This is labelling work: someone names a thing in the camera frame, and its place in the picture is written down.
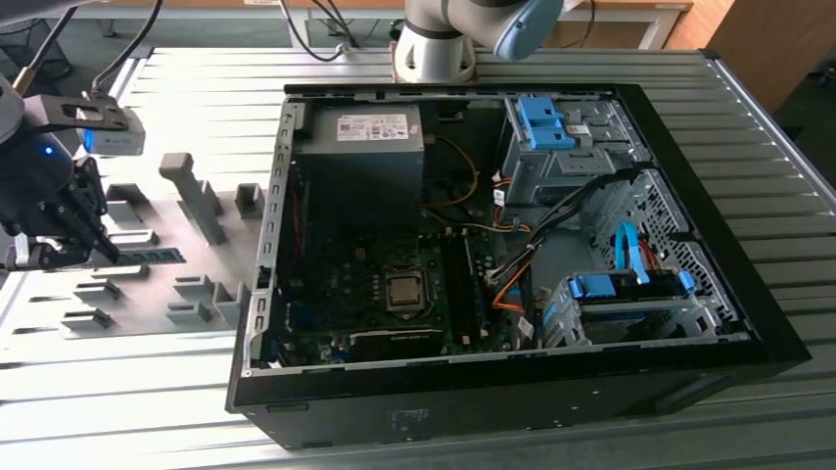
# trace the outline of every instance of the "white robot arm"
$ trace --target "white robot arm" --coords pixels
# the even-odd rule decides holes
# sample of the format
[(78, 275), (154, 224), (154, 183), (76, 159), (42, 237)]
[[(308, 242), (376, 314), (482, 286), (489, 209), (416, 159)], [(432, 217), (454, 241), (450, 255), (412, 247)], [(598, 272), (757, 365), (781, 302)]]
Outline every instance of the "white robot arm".
[(408, 0), (394, 71), (409, 83), (456, 83), (474, 73), (473, 41), (509, 61), (541, 46), (562, 0)]

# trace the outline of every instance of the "open computer tower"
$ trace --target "open computer tower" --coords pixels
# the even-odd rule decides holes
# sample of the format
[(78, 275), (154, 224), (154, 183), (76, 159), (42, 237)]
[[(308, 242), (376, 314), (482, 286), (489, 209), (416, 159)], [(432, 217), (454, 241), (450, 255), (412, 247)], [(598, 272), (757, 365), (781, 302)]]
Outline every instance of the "open computer tower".
[(670, 413), (808, 360), (638, 86), (286, 93), (226, 398), (282, 447)]

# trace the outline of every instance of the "green circuit board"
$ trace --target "green circuit board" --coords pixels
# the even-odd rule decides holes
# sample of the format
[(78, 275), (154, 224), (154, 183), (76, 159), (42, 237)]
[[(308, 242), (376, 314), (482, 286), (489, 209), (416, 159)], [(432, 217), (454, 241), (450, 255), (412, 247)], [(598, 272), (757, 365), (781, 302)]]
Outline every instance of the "green circuit board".
[[(440, 239), (444, 233), (386, 234), (324, 239), (305, 248), (305, 263), (296, 283), (304, 295), (289, 305), (293, 356), (305, 365), (338, 363), (330, 354), (349, 334), (378, 329), (432, 329), (444, 332), (441, 355), (506, 351), (513, 322), (505, 312), (489, 313), (484, 335), (469, 345), (453, 338), (444, 280)], [(493, 241), (486, 232), (469, 238), (477, 277), (494, 264)], [(420, 273), (424, 308), (393, 314), (386, 302), (386, 274)]]

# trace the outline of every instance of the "ram slot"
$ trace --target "ram slot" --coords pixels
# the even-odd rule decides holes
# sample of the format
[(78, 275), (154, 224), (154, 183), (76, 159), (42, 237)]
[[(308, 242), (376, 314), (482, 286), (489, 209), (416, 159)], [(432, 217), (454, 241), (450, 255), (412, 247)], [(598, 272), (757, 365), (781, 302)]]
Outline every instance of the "ram slot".
[(484, 325), (482, 286), (465, 237), (441, 237), (441, 263), (453, 341), (472, 345), (481, 337)]

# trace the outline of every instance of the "white label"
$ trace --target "white label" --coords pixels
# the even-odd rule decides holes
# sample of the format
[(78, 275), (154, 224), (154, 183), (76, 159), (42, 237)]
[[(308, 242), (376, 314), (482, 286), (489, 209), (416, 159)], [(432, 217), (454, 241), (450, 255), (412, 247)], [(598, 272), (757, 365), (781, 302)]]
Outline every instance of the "white label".
[(337, 119), (337, 140), (406, 140), (406, 115), (345, 115)]
[(520, 328), (520, 331), (528, 337), (529, 340), (534, 337), (534, 326), (525, 319), (524, 316), (520, 317), (520, 321), (517, 322), (517, 328)]
[(505, 192), (498, 189), (493, 190), (493, 203), (501, 208), (505, 207)]
[(569, 134), (590, 134), (592, 133), (589, 132), (589, 127), (586, 126), (586, 124), (566, 125), (565, 130), (569, 131)]
[(678, 3), (657, 3), (656, 8), (658, 10), (684, 10), (686, 5)]

